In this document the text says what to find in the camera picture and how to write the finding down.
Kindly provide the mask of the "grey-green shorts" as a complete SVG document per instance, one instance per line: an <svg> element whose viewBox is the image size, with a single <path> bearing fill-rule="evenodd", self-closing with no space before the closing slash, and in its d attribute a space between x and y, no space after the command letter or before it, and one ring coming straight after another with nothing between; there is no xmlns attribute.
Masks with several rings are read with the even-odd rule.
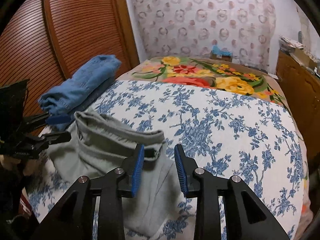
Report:
<svg viewBox="0 0 320 240"><path fill-rule="evenodd" d="M166 155L164 132L138 132L117 119L95 111L75 112L69 142L51 145L47 155L64 181L82 175L102 177L145 146L141 185L137 196L123 201L126 228L152 237L181 196L176 165Z"/></svg>

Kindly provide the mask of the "folded blue jeans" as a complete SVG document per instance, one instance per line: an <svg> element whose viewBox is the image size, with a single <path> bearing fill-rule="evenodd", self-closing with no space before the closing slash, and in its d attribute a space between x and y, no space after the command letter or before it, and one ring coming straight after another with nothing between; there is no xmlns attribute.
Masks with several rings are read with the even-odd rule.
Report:
<svg viewBox="0 0 320 240"><path fill-rule="evenodd" d="M55 131L65 130L73 121L76 111L84 111L116 78L121 61L115 55L98 55L82 65L73 76L61 85L41 95L39 106L51 116L67 115L70 120L52 124Z"/></svg>

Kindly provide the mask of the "blue floral white quilt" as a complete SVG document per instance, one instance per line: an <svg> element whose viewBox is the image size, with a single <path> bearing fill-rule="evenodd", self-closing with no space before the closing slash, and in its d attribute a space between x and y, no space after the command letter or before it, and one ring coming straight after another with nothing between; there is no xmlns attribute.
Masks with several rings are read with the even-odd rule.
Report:
<svg viewBox="0 0 320 240"><path fill-rule="evenodd" d="M181 144L188 157L216 176L240 176L290 239L302 215L306 150L282 106L209 88L117 81L90 109L140 132L164 132L169 158Z"/></svg>

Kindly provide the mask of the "brown louvered wardrobe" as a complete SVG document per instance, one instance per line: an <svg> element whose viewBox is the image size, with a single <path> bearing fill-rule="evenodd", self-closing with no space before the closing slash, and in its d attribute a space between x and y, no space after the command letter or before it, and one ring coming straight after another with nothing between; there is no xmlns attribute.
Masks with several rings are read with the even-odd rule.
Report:
<svg viewBox="0 0 320 240"><path fill-rule="evenodd" d="M139 64L126 0L23 0L1 32L1 85L28 81L25 116L40 96L97 55Z"/></svg>

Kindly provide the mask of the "colourful flower blanket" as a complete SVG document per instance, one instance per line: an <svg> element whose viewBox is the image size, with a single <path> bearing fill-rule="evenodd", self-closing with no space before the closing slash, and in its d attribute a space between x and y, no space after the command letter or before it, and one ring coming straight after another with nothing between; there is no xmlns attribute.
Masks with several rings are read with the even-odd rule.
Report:
<svg viewBox="0 0 320 240"><path fill-rule="evenodd" d="M168 82L249 95L288 107L277 81L269 74L223 60L153 57L121 75L118 80Z"/></svg>

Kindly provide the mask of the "long wooden cabinet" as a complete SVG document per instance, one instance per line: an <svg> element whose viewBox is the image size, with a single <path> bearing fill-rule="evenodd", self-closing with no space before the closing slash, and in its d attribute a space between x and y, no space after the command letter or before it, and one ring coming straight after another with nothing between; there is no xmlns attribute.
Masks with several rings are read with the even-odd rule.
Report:
<svg viewBox="0 0 320 240"><path fill-rule="evenodd" d="M278 54L276 75L311 165L319 161L319 79L282 51Z"/></svg>

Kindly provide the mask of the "patterned lace curtain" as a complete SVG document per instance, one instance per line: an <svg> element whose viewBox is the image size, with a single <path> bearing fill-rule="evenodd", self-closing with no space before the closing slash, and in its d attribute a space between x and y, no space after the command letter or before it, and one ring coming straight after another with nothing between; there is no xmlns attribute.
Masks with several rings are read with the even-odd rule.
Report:
<svg viewBox="0 0 320 240"><path fill-rule="evenodd" d="M131 0L148 57L226 51L266 70L276 26L272 0Z"/></svg>

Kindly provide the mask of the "box with blue item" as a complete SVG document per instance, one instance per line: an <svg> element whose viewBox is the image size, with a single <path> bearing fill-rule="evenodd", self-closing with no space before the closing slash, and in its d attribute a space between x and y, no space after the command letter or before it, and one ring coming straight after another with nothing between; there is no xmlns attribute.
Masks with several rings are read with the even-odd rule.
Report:
<svg viewBox="0 0 320 240"><path fill-rule="evenodd" d="M232 62L233 53L227 48L220 49L217 45L213 45L210 58L213 60Z"/></svg>

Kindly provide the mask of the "stack of papers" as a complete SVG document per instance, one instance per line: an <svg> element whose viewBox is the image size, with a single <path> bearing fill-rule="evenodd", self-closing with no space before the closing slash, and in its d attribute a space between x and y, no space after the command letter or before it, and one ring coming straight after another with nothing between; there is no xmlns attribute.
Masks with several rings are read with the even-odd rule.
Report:
<svg viewBox="0 0 320 240"><path fill-rule="evenodd" d="M280 44L280 48L283 51L287 51L288 53L292 53L296 49L304 49L304 45L301 44L300 42L284 36L279 37L279 44Z"/></svg>

